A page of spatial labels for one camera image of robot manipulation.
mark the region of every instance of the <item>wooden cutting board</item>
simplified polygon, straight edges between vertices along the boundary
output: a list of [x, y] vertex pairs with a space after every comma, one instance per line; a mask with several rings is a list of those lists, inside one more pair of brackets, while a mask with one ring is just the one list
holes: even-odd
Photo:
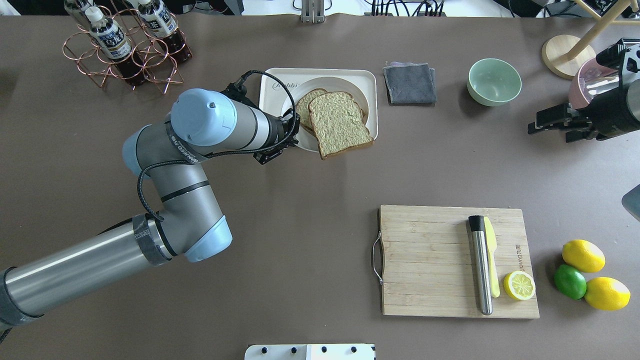
[[[500, 297], [493, 313], [478, 310], [468, 217], [489, 217], [498, 248]], [[534, 275], [520, 209], [380, 206], [384, 315], [464, 318], [539, 318], [538, 299], [517, 301], [504, 292], [515, 270]]]

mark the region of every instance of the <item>white bottle cap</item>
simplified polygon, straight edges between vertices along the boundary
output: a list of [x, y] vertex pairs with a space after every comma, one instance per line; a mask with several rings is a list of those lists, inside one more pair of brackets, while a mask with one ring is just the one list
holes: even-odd
[[89, 19], [90, 22], [100, 21], [104, 17], [104, 14], [100, 10], [100, 8], [98, 8], [97, 6], [91, 6], [89, 9], [87, 9], [84, 12], [84, 14], [86, 15], [86, 18]]

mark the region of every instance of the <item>soda bottle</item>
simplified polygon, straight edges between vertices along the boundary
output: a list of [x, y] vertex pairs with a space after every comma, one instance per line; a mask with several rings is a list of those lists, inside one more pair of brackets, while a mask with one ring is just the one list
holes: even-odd
[[162, 0], [139, 0], [138, 11], [151, 35], [166, 43], [166, 49], [163, 46], [163, 50], [171, 54], [177, 63], [191, 58], [191, 51], [185, 44], [184, 36]]
[[84, 12], [93, 6], [93, 0], [65, 0], [65, 10], [76, 20], [80, 26], [89, 31], [91, 24]]
[[116, 21], [105, 17], [96, 6], [91, 6], [85, 11], [87, 19], [91, 22], [89, 35], [91, 35], [102, 49], [102, 52], [115, 63], [124, 81], [131, 86], [145, 82], [145, 75], [139, 64], [142, 60], [137, 52], [133, 51], [131, 43]]

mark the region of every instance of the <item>white metal plate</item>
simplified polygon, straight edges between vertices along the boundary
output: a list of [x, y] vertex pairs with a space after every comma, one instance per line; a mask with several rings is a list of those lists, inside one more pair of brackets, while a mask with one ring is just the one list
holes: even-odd
[[252, 345], [244, 360], [375, 360], [374, 344]]
[[[290, 69], [272, 68], [267, 70], [280, 79], [289, 89], [294, 101], [316, 88], [327, 91], [345, 91], [350, 93], [367, 116], [365, 126], [371, 137], [378, 137], [378, 100], [376, 97], [376, 77], [366, 70], [344, 69]], [[273, 79], [262, 76], [260, 82], [259, 108], [269, 114], [280, 116], [291, 107], [291, 100], [282, 87]], [[303, 127], [296, 135], [298, 147], [318, 152], [316, 138]]]

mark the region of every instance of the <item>folded towel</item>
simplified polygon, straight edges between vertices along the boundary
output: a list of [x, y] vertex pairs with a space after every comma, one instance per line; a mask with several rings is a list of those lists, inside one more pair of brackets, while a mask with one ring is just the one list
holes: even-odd
[[392, 104], [430, 104], [436, 102], [435, 69], [428, 63], [399, 63], [383, 67]]

